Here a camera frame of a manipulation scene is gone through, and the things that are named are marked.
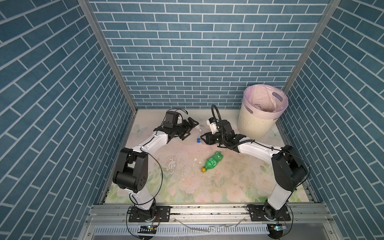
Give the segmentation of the clear slim bottle white cap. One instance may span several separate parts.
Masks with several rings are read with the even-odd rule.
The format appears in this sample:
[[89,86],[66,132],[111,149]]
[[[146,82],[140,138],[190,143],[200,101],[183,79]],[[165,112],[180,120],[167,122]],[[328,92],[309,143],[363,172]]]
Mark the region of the clear slim bottle white cap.
[[195,126],[194,129],[196,129],[200,134],[203,133],[203,128],[200,125]]

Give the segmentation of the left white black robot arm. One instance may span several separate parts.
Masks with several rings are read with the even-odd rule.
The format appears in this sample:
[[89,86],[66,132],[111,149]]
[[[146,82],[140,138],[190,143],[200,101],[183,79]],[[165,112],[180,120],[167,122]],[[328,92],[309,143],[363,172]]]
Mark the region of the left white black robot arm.
[[191,117],[165,117],[163,123],[143,143],[132,149],[123,148],[114,169],[113,183],[129,193],[131,201],[140,210],[149,211],[156,206],[146,183],[148,181],[149,157],[175,137],[185,140],[199,123]]

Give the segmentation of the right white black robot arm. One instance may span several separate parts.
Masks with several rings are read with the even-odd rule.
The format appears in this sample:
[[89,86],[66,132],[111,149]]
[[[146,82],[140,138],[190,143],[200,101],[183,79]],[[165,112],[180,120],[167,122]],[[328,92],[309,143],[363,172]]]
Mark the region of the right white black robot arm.
[[272,165],[276,185],[265,202],[265,212],[280,211],[310,173],[304,160],[290,145],[267,146],[245,135],[236,134],[227,120],[210,118],[207,120],[207,125],[210,130],[201,135],[203,142],[207,145],[218,144],[220,147],[253,156]]

